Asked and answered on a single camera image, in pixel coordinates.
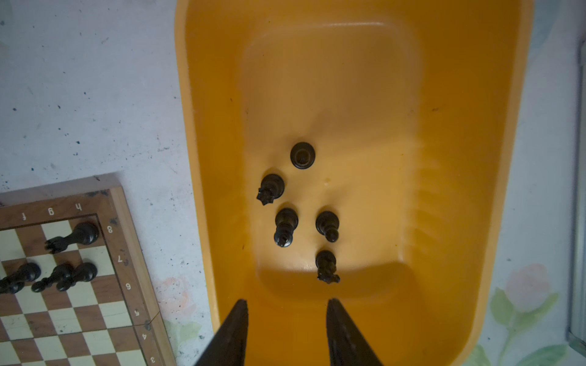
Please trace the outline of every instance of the flower stem print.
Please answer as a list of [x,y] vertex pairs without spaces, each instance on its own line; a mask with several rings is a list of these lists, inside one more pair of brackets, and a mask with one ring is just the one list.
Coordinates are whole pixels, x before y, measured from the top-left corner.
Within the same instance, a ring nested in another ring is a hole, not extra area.
[[[497,323],[506,327],[507,337],[495,366],[503,366],[511,341],[537,324],[558,297],[558,293],[551,293],[547,269],[542,264],[531,264],[512,273],[504,290],[496,288],[490,300],[490,312]],[[566,347],[566,344],[558,344],[540,348],[516,366],[555,366],[565,356]],[[481,345],[474,348],[466,363],[469,366],[492,366]]]

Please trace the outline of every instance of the white table surface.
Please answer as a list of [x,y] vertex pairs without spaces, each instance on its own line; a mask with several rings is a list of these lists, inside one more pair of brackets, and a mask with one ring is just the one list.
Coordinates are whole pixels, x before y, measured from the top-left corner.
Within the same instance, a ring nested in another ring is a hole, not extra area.
[[[191,366],[213,332],[174,11],[172,0],[0,0],[0,203],[121,184],[178,365]],[[492,289],[534,279],[533,264],[559,299],[502,365],[565,342],[568,324],[586,0],[537,0],[536,15]],[[505,338],[487,311],[479,345],[491,365]],[[586,360],[568,349],[558,364]]]

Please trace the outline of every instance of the chessboard border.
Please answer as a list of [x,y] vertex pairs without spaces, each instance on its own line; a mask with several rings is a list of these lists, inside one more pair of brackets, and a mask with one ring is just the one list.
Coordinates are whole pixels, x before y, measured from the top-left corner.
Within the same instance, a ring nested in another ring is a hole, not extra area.
[[122,187],[0,207],[0,230],[91,216],[99,223],[145,362],[175,366]]

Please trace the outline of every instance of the chessboard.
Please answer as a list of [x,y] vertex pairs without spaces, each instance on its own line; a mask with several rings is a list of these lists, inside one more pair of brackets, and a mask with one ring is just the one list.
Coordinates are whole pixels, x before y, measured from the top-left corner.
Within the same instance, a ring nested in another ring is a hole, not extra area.
[[[80,223],[95,225],[94,242],[46,249],[47,240],[71,237]],[[1,294],[0,365],[175,365],[121,187],[0,207],[0,262],[2,279],[36,264],[36,282],[60,265],[97,269],[66,290],[34,292],[33,281]]]

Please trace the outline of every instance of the black pawn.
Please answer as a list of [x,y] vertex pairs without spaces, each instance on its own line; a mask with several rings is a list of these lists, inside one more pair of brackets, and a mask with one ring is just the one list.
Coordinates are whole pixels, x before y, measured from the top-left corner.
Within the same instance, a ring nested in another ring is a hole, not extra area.
[[94,224],[80,223],[75,225],[71,234],[66,237],[54,237],[45,242],[45,249],[51,254],[64,251],[70,244],[90,245],[98,240],[100,231]]
[[75,286],[77,282],[89,282],[96,278],[98,269],[92,263],[86,262],[80,264],[71,277],[61,280],[57,284],[58,291],[67,291],[71,286]]
[[39,276],[40,268],[38,265],[25,263],[16,272],[0,280],[0,293],[17,293],[25,286],[25,282],[34,281]]
[[49,287],[53,286],[55,282],[60,282],[63,279],[71,277],[73,274],[73,267],[70,264],[60,264],[53,269],[49,277],[45,277],[42,280],[35,282],[31,288],[33,292],[41,292]]

